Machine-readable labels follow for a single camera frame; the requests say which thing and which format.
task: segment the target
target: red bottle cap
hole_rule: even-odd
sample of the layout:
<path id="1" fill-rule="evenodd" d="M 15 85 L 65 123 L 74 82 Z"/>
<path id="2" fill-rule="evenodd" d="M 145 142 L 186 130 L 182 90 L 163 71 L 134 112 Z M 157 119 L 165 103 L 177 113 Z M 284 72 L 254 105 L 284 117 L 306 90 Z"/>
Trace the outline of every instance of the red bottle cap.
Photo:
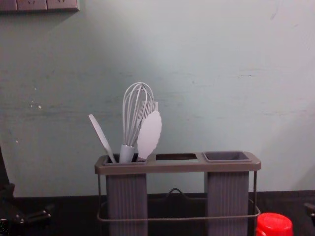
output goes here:
<path id="1" fill-rule="evenodd" d="M 264 213 L 257 218 L 257 236 L 293 236 L 290 219 L 276 213 Z"/>

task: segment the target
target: dark countertop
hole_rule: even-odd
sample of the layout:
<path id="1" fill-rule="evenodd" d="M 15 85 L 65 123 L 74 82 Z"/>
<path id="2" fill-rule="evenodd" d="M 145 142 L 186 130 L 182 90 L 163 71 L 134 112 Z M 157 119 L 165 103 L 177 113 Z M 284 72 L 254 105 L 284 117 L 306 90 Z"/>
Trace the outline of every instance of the dark countertop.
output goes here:
<path id="1" fill-rule="evenodd" d="M 156 199 L 163 195 L 149 195 L 149 199 Z M 203 197 L 204 194 L 189 194 L 191 197 Z M 277 212 L 290 218 L 294 225 L 295 236 L 315 235 L 315 227 L 311 219 L 306 215 L 303 204 L 315 204 L 315 191 L 294 191 L 294 192 L 259 192 L 257 204 L 262 212 Z M 56 211 L 53 215 L 53 223 L 50 234 L 56 236 L 98 236 L 99 224 L 96 221 L 98 208 L 97 196 L 83 197 L 52 197 L 52 198 L 17 198 L 14 204 L 24 212 L 41 210 L 45 205 L 54 203 Z M 204 206 L 198 202 L 195 205 L 181 206 L 181 198 L 174 194 L 171 196 L 167 209 L 173 209 L 172 214 L 200 216 L 204 214 Z M 159 205 L 149 201 L 149 216 L 163 214 Z M 150 236 L 202 235 L 202 223 L 152 223 L 149 225 Z"/>

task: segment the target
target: utensil caddy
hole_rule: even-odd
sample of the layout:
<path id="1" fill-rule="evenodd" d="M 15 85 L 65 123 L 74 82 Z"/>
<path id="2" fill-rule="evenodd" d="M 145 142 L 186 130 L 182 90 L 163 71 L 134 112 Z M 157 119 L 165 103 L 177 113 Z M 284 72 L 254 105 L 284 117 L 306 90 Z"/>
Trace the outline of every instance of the utensil caddy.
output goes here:
<path id="1" fill-rule="evenodd" d="M 256 180 L 261 162 L 252 153 L 151 154 L 143 162 L 135 162 L 136 158 L 137 154 L 134 162 L 111 163 L 108 156 L 101 156 L 95 164 L 99 195 L 97 219 L 109 223 L 110 236 L 147 236 L 151 221 L 204 221 L 207 236 L 246 236 L 248 218 L 253 218 L 255 224 L 260 214 L 256 206 Z M 205 216 L 148 218 L 147 174 L 187 172 L 204 172 Z M 249 209 L 249 172 L 254 172 L 252 209 Z M 101 202 L 101 175 L 106 175 L 107 218 L 100 217 L 105 204 Z"/>

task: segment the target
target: white spatula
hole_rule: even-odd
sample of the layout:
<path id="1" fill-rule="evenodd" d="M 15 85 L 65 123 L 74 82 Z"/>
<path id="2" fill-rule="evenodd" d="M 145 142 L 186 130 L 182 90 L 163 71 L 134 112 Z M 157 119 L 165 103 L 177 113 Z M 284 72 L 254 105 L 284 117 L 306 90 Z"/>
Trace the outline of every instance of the white spatula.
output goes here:
<path id="1" fill-rule="evenodd" d="M 138 136 L 138 160 L 146 160 L 156 149 L 162 130 L 162 119 L 158 111 L 150 113 L 142 121 Z"/>
<path id="2" fill-rule="evenodd" d="M 114 158 L 112 149 L 110 148 L 109 143 L 108 143 L 108 141 L 107 141 L 107 139 L 106 139 L 106 137 L 105 137 L 101 127 L 99 126 L 97 120 L 95 119 L 95 117 L 92 114 L 89 115 L 89 118 L 90 118 L 90 120 L 92 122 L 92 125 L 93 125 L 93 127 L 94 127 L 94 129 L 95 129 L 95 131 L 96 131 L 96 133 L 97 133 L 101 143 L 103 144 L 103 146 L 104 146 L 104 148 L 105 148 L 109 158 L 112 160 L 113 163 L 116 163 L 116 160 Z"/>

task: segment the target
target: electrical outlet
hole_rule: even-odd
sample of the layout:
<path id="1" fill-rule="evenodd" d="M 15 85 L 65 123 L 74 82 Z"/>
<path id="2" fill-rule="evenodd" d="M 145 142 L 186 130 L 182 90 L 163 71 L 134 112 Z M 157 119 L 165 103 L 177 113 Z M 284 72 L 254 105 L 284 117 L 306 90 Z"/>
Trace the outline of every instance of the electrical outlet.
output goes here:
<path id="1" fill-rule="evenodd" d="M 47 10 L 46 0 L 17 0 L 18 11 Z"/>
<path id="2" fill-rule="evenodd" d="M 68 9 L 78 10 L 77 0 L 47 0 L 48 10 L 52 9 Z"/>
<path id="3" fill-rule="evenodd" d="M 16 0 L 0 0 L 0 12 L 12 12 L 17 10 Z"/>

